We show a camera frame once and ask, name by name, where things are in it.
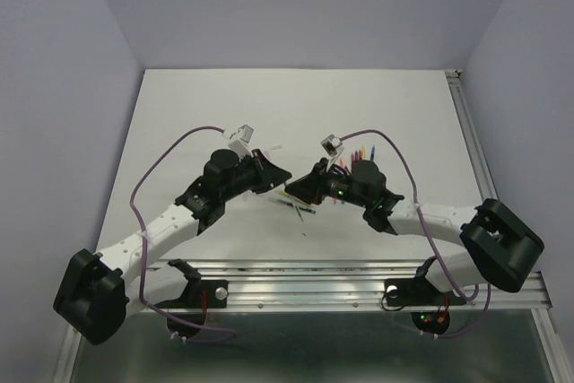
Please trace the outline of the grey white slim pen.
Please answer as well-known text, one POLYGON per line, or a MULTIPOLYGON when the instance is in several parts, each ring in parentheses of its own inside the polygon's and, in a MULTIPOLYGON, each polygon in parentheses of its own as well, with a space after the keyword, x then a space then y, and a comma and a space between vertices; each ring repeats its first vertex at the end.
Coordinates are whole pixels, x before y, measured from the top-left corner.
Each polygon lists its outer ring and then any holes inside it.
POLYGON ((291 200, 290 200, 291 206, 293 207, 293 209, 295 210, 295 213, 298 215, 299 219, 301 222, 304 222, 304 219, 302 217, 302 214, 300 212, 300 208, 295 200, 295 198, 292 196, 291 200))

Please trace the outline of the green black pen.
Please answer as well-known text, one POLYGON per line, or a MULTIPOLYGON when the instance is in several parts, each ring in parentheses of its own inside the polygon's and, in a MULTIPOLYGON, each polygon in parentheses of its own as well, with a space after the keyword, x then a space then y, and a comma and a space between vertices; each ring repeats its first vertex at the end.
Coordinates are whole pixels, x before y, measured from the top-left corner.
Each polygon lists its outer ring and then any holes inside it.
POLYGON ((288 201, 286 199, 277 199, 276 200, 277 203, 281 204, 281 205, 285 205, 285 206, 289 206, 289 207, 294 207, 296 208, 298 211, 300 212, 304 212, 304 213, 312 213, 312 214, 316 214, 317 211, 313 208, 307 207, 307 206, 303 206, 303 205, 299 205, 299 204, 293 204, 291 201, 288 201))

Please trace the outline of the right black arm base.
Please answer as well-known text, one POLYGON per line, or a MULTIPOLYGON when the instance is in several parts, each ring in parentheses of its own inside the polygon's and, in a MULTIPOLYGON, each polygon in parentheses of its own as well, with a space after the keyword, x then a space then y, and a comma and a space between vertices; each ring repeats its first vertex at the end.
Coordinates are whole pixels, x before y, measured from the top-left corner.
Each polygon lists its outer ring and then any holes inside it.
POLYGON ((465 305, 465 300, 453 291, 440 292, 425 276, 436 257, 428 258, 415 272, 413 278, 392 278, 386 281, 385 292, 380 300, 384 311, 400 311, 407 307, 427 307, 430 310, 412 311, 415 327, 424 334, 444 335, 450 325, 451 306, 465 305))

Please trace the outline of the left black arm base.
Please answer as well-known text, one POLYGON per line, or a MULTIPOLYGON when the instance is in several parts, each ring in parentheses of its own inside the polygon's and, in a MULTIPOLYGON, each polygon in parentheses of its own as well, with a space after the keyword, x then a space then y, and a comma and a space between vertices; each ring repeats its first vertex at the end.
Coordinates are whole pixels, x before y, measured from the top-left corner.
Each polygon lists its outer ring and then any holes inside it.
POLYGON ((146 275, 144 296, 156 309, 179 319, 166 317, 166 326, 175 339, 211 343, 209 338, 199 336, 202 331, 199 326, 207 324, 210 310, 227 308, 229 282, 204 279, 188 262, 172 259, 146 275))

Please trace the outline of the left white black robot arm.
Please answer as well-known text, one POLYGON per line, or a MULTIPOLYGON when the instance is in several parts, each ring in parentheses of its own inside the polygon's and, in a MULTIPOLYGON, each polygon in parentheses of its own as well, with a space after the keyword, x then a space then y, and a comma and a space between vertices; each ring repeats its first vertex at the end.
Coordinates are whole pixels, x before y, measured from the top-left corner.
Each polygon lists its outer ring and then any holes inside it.
POLYGON ((75 253, 65 270, 53 309, 90 344, 108 341, 126 318, 164 301, 193 304, 200 274, 182 260, 159 270, 148 266, 181 243, 218 222, 225 205, 246 192, 264 194, 292 174, 255 149, 238 155, 232 149, 212 153, 202 174, 151 222, 117 244, 92 253, 75 253))

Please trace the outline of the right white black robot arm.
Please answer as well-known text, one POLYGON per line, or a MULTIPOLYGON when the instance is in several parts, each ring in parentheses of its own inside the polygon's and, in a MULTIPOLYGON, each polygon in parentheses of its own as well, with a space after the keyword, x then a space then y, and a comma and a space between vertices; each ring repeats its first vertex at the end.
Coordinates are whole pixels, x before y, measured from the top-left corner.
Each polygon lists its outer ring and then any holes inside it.
POLYGON ((363 220, 377 232, 464 248, 449 257, 428 258, 412 279, 393 284, 396 297, 433 302, 445 292, 482 283, 516 293, 544 252, 539 236, 501 201, 488 198, 476 207, 419 204, 391 192, 373 161, 357 161, 344 173, 321 159, 285 191, 306 204, 332 197, 359 206, 363 220))

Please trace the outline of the aluminium rail frame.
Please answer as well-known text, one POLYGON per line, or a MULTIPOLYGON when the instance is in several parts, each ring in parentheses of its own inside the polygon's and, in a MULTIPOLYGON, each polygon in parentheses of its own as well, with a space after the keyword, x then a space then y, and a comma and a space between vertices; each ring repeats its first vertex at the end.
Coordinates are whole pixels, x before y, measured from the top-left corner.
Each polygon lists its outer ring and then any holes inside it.
POLYGON ((235 329, 226 344, 172 340, 150 312, 92 346, 69 329, 56 382, 570 382, 549 315, 543 277, 521 292, 494 291, 450 310, 456 336, 414 331, 407 310, 380 307, 385 283, 409 277, 412 260, 209 261, 208 280, 229 284, 208 313, 235 329))

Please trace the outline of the right side aluminium rail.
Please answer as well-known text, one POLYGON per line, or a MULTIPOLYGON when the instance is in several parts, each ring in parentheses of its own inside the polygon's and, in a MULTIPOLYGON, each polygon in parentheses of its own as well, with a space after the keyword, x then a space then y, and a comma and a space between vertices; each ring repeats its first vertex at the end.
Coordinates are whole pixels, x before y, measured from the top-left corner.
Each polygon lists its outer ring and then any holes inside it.
POLYGON ((474 171, 475 181, 482 199, 498 199, 499 196, 491 176, 491 171, 466 101, 461 75, 462 73, 458 70, 447 70, 445 72, 448 88, 474 171))

